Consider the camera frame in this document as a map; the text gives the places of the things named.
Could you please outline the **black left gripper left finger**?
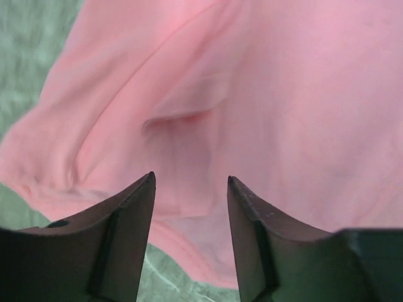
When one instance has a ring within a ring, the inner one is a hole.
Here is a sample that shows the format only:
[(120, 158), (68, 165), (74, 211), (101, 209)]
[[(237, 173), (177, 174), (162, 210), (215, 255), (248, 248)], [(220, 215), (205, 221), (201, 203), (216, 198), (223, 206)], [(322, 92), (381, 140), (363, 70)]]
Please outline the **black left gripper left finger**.
[(46, 227), (1, 229), (2, 301), (135, 301), (154, 207), (148, 173)]

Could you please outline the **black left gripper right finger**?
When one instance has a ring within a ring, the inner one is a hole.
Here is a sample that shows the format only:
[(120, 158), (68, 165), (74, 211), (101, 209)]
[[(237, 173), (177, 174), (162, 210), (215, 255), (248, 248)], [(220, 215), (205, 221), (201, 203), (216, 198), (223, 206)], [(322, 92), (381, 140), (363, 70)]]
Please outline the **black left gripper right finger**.
[(325, 232), (233, 176), (227, 205), (241, 301), (402, 300), (402, 230)]

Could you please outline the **pink t shirt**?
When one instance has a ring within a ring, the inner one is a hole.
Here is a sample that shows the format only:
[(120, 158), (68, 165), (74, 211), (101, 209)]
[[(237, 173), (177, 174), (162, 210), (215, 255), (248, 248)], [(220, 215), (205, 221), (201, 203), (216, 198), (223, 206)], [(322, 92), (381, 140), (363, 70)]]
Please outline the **pink t shirt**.
[(235, 289), (227, 178), (327, 231), (402, 226), (401, 1), (85, 1), (1, 181), (49, 220), (156, 175), (149, 240)]

